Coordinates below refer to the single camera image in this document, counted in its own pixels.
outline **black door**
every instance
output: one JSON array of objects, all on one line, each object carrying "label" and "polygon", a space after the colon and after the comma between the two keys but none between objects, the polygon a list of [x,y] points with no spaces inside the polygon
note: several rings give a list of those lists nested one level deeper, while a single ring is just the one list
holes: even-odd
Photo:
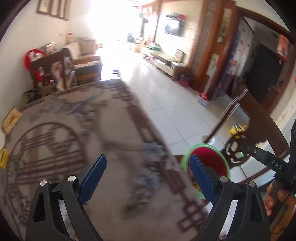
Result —
[{"label": "black door", "polygon": [[275,52],[259,45],[254,64],[247,79],[250,94],[259,102],[264,100],[269,86],[275,85],[281,75],[284,64]]}]

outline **tv screen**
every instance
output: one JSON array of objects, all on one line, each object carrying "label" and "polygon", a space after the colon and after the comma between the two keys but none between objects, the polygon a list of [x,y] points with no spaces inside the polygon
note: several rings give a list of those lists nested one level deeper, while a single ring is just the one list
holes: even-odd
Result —
[{"label": "tv screen", "polygon": [[181,20],[168,19],[165,26],[165,33],[180,36],[182,34]]}]

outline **red hanging decoration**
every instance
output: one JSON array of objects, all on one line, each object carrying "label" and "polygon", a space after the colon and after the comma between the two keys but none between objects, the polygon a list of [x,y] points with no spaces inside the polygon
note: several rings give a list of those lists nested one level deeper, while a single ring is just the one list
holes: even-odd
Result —
[{"label": "red hanging decoration", "polygon": [[280,34],[276,54],[278,55],[280,60],[282,60],[284,62],[287,62],[289,51],[290,51],[290,42],[289,42],[289,40],[285,36]]}]

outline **yellow object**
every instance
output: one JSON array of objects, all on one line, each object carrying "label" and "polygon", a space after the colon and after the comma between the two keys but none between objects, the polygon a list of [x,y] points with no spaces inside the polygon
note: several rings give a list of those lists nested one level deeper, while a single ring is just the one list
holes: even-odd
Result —
[{"label": "yellow object", "polygon": [[9,158],[9,152],[6,148],[4,148],[1,152],[1,159],[0,159],[0,168],[6,168],[7,162]]},{"label": "yellow object", "polygon": [[2,126],[3,126],[4,132],[6,134],[9,134],[11,132],[11,130],[16,125],[16,123],[18,122],[18,120],[19,120],[19,118],[21,116],[22,116],[22,114],[21,114],[21,112],[19,112],[17,110],[17,108],[13,108],[9,112],[9,114],[7,115],[7,117],[2,122]]},{"label": "yellow object", "polygon": [[243,132],[246,131],[248,129],[247,125],[243,125],[241,126],[240,124],[234,124],[233,127],[231,127],[230,129],[230,133],[235,136],[236,134],[238,134],[239,132]]}]

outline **sofa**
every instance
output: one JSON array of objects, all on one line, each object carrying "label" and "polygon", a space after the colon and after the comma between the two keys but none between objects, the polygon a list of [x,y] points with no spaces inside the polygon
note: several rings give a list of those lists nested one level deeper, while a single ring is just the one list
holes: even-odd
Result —
[{"label": "sofa", "polygon": [[71,59],[78,84],[102,80],[102,62],[93,42],[76,41],[64,46],[65,55]]}]

